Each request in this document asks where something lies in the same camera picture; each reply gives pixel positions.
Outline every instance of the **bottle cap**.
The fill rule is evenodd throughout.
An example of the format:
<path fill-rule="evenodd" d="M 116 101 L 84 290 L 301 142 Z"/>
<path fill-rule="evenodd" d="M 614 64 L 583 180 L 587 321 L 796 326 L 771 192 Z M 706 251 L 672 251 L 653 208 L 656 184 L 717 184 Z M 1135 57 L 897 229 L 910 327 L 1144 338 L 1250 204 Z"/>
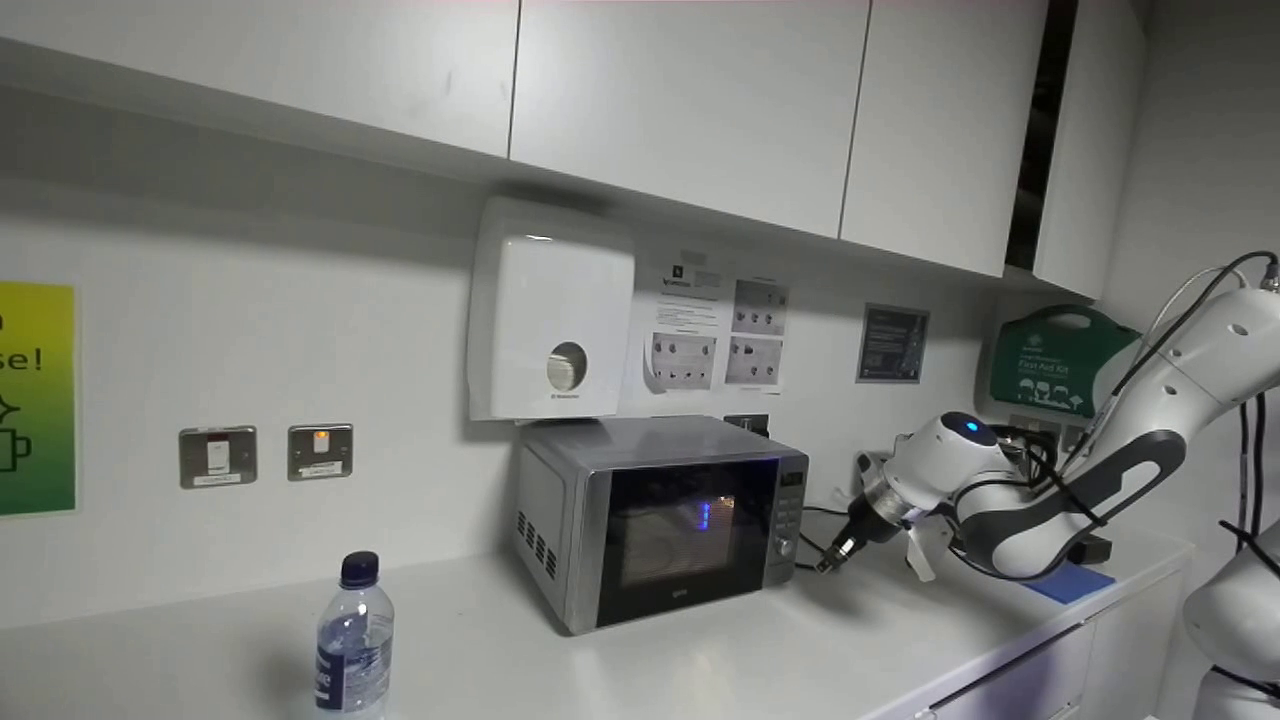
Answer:
<path fill-rule="evenodd" d="M 370 588 L 377 585 L 377 552 L 342 557 L 342 588 Z"/>

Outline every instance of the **microwave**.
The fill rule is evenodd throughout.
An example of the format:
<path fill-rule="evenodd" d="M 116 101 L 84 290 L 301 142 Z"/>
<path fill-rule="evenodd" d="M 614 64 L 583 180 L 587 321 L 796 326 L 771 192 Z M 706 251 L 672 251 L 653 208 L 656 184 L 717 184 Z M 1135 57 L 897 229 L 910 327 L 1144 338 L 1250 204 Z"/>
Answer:
<path fill-rule="evenodd" d="M 796 567 L 808 457 L 706 415 L 525 426 L 512 546 L 565 634 Z"/>

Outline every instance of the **white wall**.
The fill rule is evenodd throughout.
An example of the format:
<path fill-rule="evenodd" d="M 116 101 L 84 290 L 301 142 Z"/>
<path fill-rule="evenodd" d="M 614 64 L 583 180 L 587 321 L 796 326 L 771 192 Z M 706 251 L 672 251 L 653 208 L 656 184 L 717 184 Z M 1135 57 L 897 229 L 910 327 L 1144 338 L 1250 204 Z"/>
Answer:
<path fill-rule="evenodd" d="M 11 93 L 0 108 L 0 279 L 81 293 L 84 493 L 81 513 L 0 517 L 0 629 L 317 580 L 351 546 L 390 566 L 496 546 L 506 429 L 458 404 L 478 192 Z M 626 386 L 622 411 L 771 411 L 845 483 L 857 447 L 971 404 L 982 293 L 888 293 L 934 307 L 923 386 L 860 388 L 860 305 L 882 293 L 822 258 L 736 267 L 796 284 L 786 388 Z M 176 429 L 225 419 L 258 429 L 258 481 L 180 493 Z M 296 419 L 351 419 L 354 475 L 288 483 Z"/>
<path fill-rule="evenodd" d="M 1218 267 L 1245 247 L 1280 251 L 1280 6 L 1161 0 L 1152 23 L 1148 101 L 1129 177 L 1108 307 L 1148 326 L 1192 272 Z M 1217 529 L 1236 517 L 1236 426 L 1218 419 L 1189 467 L 1132 524 L 1198 549 L 1189 585 L 1206 580 L 1233 552 Z M 1192 712 L 1203 665 L 1185 648 L 1167 677 L 1167 716 Z"/>

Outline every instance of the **upper cabinet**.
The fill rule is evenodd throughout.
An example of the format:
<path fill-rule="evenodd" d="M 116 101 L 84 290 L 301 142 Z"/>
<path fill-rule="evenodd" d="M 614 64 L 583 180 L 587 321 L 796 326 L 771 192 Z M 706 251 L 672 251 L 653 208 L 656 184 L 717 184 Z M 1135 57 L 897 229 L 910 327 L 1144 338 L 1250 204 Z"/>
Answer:
<path fill-rule="evenodd" d="M 1036 101 L 1041 149 L 1026 144 L 1026 187 L 1008 259 L 1080 296 L 1100 296 L 1116 247 L 1132 130 L 1144 87 L 1144 28 L 1121 0 L 1054 0 L 1075 15 L 1041 86 L 1058 93 L 1054 114 Z"/>
<path fill-rule="evenodd" d="M 1042 0 L 872 10 L 845 241 L 1003 272 Z"/>
<path fill-rule="evenodd" d="M 862 28 L 868 0 L 525 0 L 512 162 L 834 235 Z"/>
<path fill-rule="evenodd" d="M 516 0 L 2 0 L 0 41 L 506 154 Z"/>

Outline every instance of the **wall-mounted unit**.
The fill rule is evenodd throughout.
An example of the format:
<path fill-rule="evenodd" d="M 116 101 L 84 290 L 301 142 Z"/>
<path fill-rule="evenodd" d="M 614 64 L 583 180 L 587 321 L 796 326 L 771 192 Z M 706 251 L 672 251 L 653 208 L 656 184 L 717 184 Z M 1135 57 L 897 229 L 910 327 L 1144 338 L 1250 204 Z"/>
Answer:
<path fill-rule="evenodd" d="M 471 419 L 612 415 L 631 293 L 636 258 L 614 226 L 492 199 L 471 272 Z"/>

